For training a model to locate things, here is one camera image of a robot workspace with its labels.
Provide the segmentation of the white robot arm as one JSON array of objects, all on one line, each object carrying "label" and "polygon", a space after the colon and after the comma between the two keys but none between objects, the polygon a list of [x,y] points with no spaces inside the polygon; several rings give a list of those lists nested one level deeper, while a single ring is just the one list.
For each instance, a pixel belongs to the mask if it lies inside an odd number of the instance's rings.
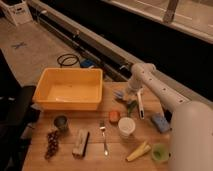
[{"label": "white robot arm", "polygon": [[127,92],[145,85],[172,113],[169,171],[213,171],[213,109],[172,89],[155,71],[151,63],[133,64]]}]

